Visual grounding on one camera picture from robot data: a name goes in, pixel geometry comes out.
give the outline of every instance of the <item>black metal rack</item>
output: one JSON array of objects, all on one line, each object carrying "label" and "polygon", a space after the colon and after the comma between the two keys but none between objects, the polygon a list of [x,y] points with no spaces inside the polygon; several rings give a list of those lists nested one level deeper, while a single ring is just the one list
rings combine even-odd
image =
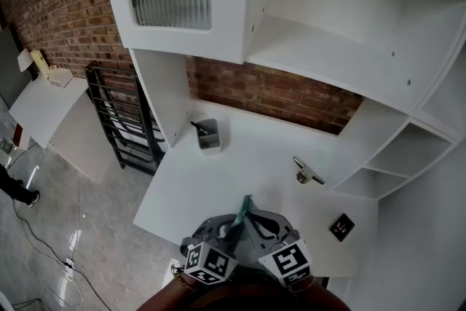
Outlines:
[{"label": "black metal rack", "polygon": [[[105,68],[96,62],[87,65],[85,71],[92,102],[120,166],[122,168],[130,166],[154,175],[164,155],[159,143],[165,140],[154,136],[154,131],[160,133],[160,130],[156,121],[151,118],[149,103],[138,75],[133,70]],[[135,89],[132,91],[112,87],[109,82],[119,86],[124,85],[125,82],[133,83]],[[134,97],[135,102],[115,99],[119,93]],[[147,145],[130,140],[122,133],[142,138]]]}]

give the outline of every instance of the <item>cloth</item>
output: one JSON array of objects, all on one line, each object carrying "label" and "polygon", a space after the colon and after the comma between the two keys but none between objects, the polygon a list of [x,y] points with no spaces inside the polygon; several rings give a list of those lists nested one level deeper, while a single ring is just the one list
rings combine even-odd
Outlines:
[{"label": "cloth", "polygon": [[34,200],[34,193],[21,186],[21,182],[10,178],[7,170],[0,165],[0,189],[13,200],[30,205]]}]

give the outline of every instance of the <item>electrical outlet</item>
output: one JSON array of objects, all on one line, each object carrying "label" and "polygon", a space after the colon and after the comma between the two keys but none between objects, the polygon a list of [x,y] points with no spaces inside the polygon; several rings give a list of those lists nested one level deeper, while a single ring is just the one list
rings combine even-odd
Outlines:
[{"label": "electrical outlet", "polygon": [[[66,263],[74,268],[74,262],[71,259],[67,258]],[[70,283],[72,283],[74,279],[74,271],[67,266],[65,266],[65,279]]]}]

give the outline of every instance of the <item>white wall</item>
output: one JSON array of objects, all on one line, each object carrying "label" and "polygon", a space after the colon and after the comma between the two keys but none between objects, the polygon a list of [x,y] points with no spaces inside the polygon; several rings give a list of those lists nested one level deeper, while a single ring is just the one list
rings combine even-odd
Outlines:
[{"label": "white wall", "polygon": [[466,141],[379,206],[367,275],[352,279],[353,311],[456,311],[466,299]]}]

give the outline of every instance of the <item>bracelet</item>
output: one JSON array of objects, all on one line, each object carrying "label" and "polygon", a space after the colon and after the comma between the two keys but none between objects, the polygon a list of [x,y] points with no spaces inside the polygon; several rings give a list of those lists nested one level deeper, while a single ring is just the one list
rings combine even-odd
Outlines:
[{"label": "bracelet", "polygon": [[185,287],[187,287],[190,291],[196,291],[197,289],[190,286],[183,278],[181,278],[180,274],[181,273],[177,273],[173,276],[175,280],[178,281],[180,284],[184,285]]},{"label": "bracelet", "polygon": [[306,288],[299,289],[298,291],[292,291],[291,288],[290,288],[289,291],[291,293],[301,293],[302,291],[305,291],[306,289],[309,289],[311,286],[313,286],[314,283],[315,283],[315,277],[313,277],[311,283]]}]

